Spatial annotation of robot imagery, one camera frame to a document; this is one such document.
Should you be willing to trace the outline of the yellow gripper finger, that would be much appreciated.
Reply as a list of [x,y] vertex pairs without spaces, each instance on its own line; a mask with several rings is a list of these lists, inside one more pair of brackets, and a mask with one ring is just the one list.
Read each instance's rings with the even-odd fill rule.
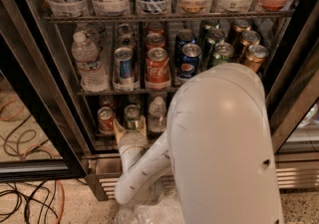
[[123,137],[126,134],[126,130],[119,124],[116,119],[114,120],[113,125],[117,145],[120,145],[123,142]]
[[147,134],[147,122],[146,122],[146,118],[143,115],[140,117],[140,120],[139,120],[138,132],[141,133],[142,135]]

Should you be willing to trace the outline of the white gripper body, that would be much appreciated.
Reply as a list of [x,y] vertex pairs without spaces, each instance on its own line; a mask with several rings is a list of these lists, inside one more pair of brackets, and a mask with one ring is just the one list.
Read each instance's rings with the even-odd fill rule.
[[128,171],[144,155],[148,139],[141,133],[126,133],[118,142],[118,150],[122,160],[123,172]]

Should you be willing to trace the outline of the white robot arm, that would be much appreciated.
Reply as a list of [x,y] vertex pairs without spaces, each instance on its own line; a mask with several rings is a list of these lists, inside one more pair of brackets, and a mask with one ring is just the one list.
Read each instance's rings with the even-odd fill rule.
[[249,68],[225,63],[174,94],[165,132],[147,152],[119,140],[122,205],[155,202],[172,173],[185,224],[284,224],[264,88]]

